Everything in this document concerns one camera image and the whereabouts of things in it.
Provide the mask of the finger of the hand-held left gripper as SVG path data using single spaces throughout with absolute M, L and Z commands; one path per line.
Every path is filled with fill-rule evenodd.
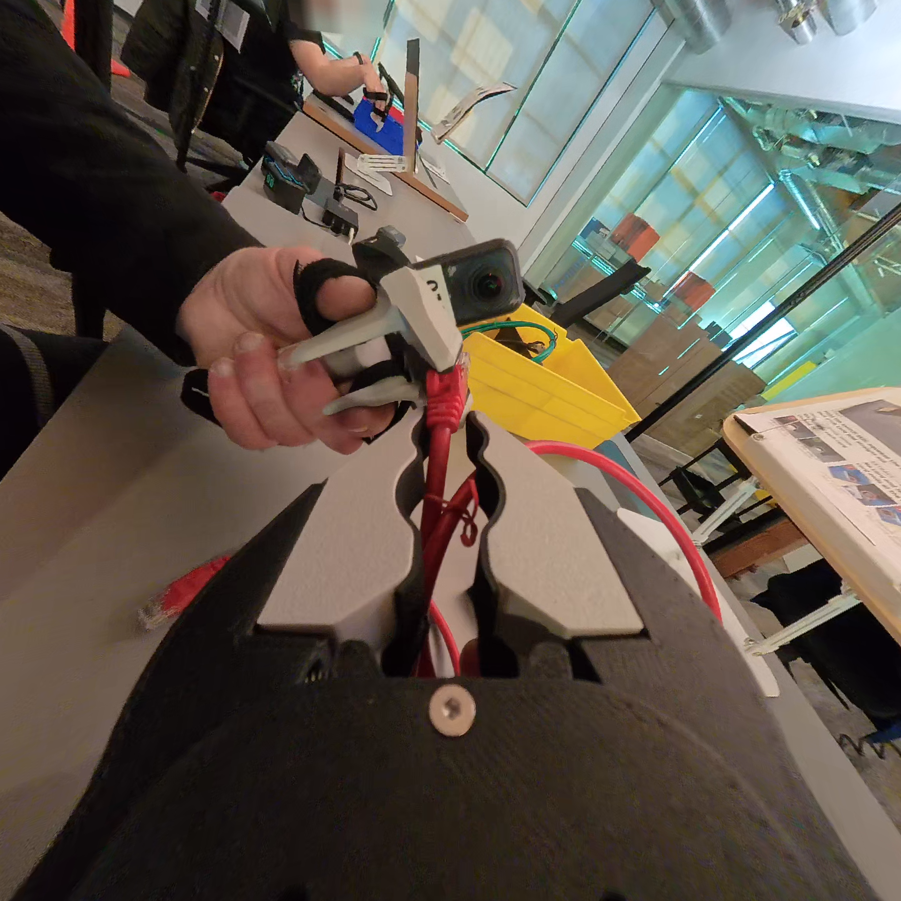
M 438 373 L 453 370 L 462 337 L 441 269 L 398 269 L 385 276 L 395 331 Z

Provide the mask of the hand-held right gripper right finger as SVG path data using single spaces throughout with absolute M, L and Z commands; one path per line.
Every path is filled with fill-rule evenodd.
M 482 412 L 466 421 L 480 532 L 468 590 L 481 662 L 519 662 L 535 645 L 632 638 L 644 622 L 596 523 L 606 507 Z

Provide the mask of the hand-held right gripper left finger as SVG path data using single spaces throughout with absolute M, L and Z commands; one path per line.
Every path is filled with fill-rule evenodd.
M 402 421 L 348 457 L 322 487 L 257 624 L 364 642 L 377 659 L 422 600 L 422 422 Z

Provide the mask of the yellow plastic bin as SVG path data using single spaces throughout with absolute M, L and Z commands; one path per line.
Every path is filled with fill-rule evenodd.
M 639 422 L 586 344 L 527 305 L 461 334 L 474 409 L 511 434 L 594 449 Z

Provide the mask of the person's left hand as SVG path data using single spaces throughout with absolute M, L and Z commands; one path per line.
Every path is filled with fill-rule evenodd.
M 306 248 L 237 251 L 204 276 L 180 307 L 176 330 L 208 370 L 212 410 L 229 439 L 247 450 L 320 442 L 352 454 L 389 428 L 394 405 L 333 415 L 337 386 L 317 361 L 288 367 L 279 351 L 311 335 L 294 292 L 297 265 L 322 254 Z

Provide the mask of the grey usb hub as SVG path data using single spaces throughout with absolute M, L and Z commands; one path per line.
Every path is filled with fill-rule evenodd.
M 333 183 L 325 178 L 311 194 L 305 196 L 300 216 L 348 243 L 353 243 L 359 234 L 358 214 L 341 197 L 335 197 Z

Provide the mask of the orange storage box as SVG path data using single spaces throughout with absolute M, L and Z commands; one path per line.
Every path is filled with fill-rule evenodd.
M 715 286 L 691 270 L 672 287 L 672 295 L 689 310 L 696 312 L 715 294 Z
M 626 213 L 611 231 L 610 241 L 636 262 L 642 262 L 659 242 L 659 232 L 642 217 Z

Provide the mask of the blue plastic object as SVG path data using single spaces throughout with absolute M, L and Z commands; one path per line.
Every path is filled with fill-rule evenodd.
M 363 98 L 353 113 L 356 129 L 374 142 L 380 152 L 392 156 L 407 156 L 405 148 L 405 114 L 386 92 L 364 90 Z

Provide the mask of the black charger with teal lights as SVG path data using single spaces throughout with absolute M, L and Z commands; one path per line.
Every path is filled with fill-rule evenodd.
M 321 184 L 321 170 L 309 155 L 297 158 L 276 141 L 266 144 L 261 173 L 266 197 L 295 215 L 302 212 L 306 197 L 314 195 Z

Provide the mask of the brown cardboard box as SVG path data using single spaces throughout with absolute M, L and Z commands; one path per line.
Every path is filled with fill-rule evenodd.
M 700 326 L 698 316 L 663 313 L 635 338 L 607 372 L 635 411 L 646 418 L 703 368 L 723 355 L 730 338 Z M 730 360 L 692 395 L 652 425 L 646 436 L 693 456 L 719 437 L 727 416 L 760 396 L 766 382 L 751 368 Z

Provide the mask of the white board stand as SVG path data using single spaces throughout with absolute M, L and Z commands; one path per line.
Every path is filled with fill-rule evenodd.
M 716 598 L 720 620 L 727 635 L 741 652 L 751 674 L 757 681 L 764 696 L 777 697 L 780 689 L 775 675 L 764 657 L 775 652 L 775 637 L 753 640 L 741 625 L 731 604 L 715 582 L 715 570 L 709 566 L 699 544 L 689 534 L 684 525 L 676 524 L 670 529 L 668 522 L 676 522 L 677 516 L 661 500 L 654 491 L 647 487 L 634 473 L 625 469 L 625 476 L 619 479 L 624 490 L 628 491 L 637 504 L 643 504 L 644 512 L 634 512 L 625 504 L 617 510 L 620 520 L 630 529 L 647 549 L 657 554 L 682 582 L 698 597 L 704 599 L 698 575 L 703 573 L 704 580 L 711 584 L 710 595 Z

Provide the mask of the wooden instruction board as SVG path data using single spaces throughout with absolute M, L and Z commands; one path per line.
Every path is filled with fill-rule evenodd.
M 822 559 L 838 592 L 749 646 L 762 656 L 865 606 L 900 643 L 900 388 L 769 404 L 729 415 L 725 443 Z

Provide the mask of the black pole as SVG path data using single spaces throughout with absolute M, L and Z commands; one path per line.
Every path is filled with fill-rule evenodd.
M 769 331 L 778 321 L 798 308 L 814 295 L 820 288 L 828 284 L 837 275 L 841 274 L 861 254 L 879 243 L 895 226 L 900 223 L 900 204 L 896 204 L 889 212 L 874 222 L 858 238 L 839 252 L 814 276 L 811 276 L 800 287 L 789 295 L 782 303 L 768 313 L 763 319 L 753 325 L 739 338 L 731 341 L 719 357 L 699 370 L 688 382 L 668 397 L 661 405 L 647 414 L 633 426 L 624 437 L 628 443 L 633 443 L 641 435 L 660 422 L 666 415 L 675 410 L 682 402 L 687 400 L 695 391 L 700 389 L 710 379 L 721 371 L 729 362 L 733 362 L 741 355 L 750 344 L 757 341 L 765 332 Z

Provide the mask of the person's dark clothing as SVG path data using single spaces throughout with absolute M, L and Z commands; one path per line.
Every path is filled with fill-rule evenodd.
M 1 325 L 1 475 L 15 465 L 107 344 Z

